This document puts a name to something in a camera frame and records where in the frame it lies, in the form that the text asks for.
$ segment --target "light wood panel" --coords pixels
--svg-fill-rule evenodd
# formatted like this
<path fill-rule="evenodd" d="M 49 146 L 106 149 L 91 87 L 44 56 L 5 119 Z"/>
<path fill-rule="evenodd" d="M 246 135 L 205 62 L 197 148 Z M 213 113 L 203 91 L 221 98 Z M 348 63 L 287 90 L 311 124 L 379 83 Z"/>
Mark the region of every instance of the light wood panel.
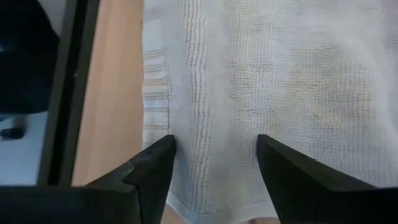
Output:
<path fill-rule="evenodd" d="M 84 185 L 142 146 L 143 0 L 101 0 L 73 185 Z"/>

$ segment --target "white towel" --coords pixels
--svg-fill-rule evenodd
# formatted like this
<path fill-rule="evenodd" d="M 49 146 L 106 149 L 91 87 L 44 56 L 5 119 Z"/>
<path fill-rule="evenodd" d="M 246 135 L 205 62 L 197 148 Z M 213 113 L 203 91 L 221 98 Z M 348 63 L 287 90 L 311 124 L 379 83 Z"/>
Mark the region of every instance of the white towel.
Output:
<path fill-rule="evenodd" d="M 145 0 L 144 147 L 178 153 L 189 223 L 276 217 L 258 134 L 370 184 L 398 185 L 398 1 Z"/>

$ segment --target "white floor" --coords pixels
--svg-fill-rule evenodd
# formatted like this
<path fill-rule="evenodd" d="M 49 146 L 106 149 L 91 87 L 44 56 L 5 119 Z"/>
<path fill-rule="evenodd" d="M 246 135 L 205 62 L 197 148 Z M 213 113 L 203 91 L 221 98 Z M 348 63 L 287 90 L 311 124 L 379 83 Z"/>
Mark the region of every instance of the white floor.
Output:
<path fill-rule="evenodd" d="M 0 140 L 0 185 L 35 185 L 39 171 L 47 113 L 29 115 L 27 132 L 20 140 Z M 0 122 L 0 129 L 12 120 Z"/>

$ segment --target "towel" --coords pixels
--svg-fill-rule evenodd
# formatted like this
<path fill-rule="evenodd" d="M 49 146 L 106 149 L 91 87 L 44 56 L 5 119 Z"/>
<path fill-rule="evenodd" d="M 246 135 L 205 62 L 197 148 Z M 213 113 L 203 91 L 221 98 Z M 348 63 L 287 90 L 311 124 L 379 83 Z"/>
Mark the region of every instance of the towel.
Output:
<path fill-rule="evenodd" d="M 398 1 L 145 0 L 144 147 L 177 138 L 188 223 L 277 217 L 258 134 L 398 185 Z"/>

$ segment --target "dark frame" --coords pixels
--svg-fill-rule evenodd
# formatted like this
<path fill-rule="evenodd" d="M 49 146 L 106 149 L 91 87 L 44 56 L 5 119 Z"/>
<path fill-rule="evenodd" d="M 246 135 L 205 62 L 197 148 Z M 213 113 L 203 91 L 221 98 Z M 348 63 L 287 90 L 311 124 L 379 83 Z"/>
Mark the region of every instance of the dark frame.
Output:
<path fill-rule="evenodd" d="M 68 0 L 37 185 L 70 186 L 100 0 Z"/>

